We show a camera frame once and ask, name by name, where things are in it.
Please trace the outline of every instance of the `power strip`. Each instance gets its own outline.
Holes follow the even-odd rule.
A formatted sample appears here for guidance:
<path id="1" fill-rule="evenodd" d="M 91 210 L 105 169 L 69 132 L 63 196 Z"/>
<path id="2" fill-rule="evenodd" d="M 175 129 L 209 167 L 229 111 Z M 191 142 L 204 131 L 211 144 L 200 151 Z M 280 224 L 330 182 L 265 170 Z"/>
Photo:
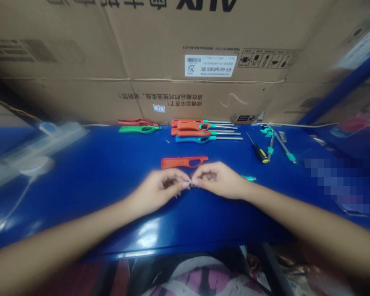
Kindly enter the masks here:
<path id="1" fill-rule="evenodd" d="M 88 131 L 78 123 L 66 123 L 58 128 L 57 136 L 44 135 L 27 145 L 10 152 L 0 161 L 0 186 L 16 178 L 22 166 L 30 159 L 39 156 L 51 156 L 64 149 L 78 139 L 85 136 Z"/>

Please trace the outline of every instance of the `white sticker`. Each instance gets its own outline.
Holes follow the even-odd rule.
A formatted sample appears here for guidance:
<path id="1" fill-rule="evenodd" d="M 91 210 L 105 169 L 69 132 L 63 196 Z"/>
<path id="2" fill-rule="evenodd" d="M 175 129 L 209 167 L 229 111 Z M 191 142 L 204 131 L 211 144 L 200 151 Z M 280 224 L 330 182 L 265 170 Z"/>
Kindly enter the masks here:
<path id="1" fill-rule="evenodd" d="M 236 55 L 185 55 L 186 77 L 231 77 Z"/>
<path id="2" fill-rule="evenodd" d="M 370 32 L 338 63 L 337 67 L 355 70 L 370 57 Z"/>
<path id="3" fill-rule="evenodd" d="M 163 112 L 164 113 L 164 106 L 159 106 L 159 105 L 153 105 L 153 110 L 156 112 Z"/>

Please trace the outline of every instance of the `white plug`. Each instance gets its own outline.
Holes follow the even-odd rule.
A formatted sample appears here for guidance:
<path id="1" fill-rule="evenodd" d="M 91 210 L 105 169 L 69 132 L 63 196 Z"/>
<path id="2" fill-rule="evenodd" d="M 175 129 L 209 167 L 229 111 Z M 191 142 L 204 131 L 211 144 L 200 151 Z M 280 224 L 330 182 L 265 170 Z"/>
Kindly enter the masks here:
<path id="1" fill-rule="evenodd" d="M 19 170 L 21 174 L 30 176 L 30 183 L 35 181 L 38 176 L 48 173 L 55 165 L 55 161 L 48 156 L 32 158 L 22 164 Z"/>

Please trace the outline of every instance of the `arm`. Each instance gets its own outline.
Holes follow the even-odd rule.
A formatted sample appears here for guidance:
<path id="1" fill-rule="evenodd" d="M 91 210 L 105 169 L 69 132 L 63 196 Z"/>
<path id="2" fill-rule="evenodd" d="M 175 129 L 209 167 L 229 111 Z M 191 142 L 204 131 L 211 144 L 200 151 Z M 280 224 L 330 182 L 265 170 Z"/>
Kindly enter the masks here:
<path id="1" fill-rule="evenodd" d="M 152 213 L 186 188 L 178 169 L 152 172 L 129 197 L 0 250 L 0 295 L 25 294 L 131 221 Z"/>
<path id="2" fill-rule="evenodd" d="M 243 199 L 305 240 L 347 273 L 370 277 L 370 232 L 311 204 L 240 177 L 221 162 L 201 165 L 194 185 L 229 199 Z"/>

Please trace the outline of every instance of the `hand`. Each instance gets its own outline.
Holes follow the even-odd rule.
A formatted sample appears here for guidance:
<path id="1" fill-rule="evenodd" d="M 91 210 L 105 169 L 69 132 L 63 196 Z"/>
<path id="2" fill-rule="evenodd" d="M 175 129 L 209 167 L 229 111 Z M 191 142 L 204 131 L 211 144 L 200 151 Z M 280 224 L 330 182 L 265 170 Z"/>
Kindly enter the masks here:
<path id="1" fill-rule="evenodd" d="M 190 183 L 189 176 L 179 169 L 153 171 L 127 198 L 138 216 L 155 212 L 172 197 L 181 194 Z"/>
<path id="2" fill-rule="evenodd" d="M 193 174 L 192 184 L 228 199 L 245 199 L 251 185 L 221 162 L 199 166 Z"/>

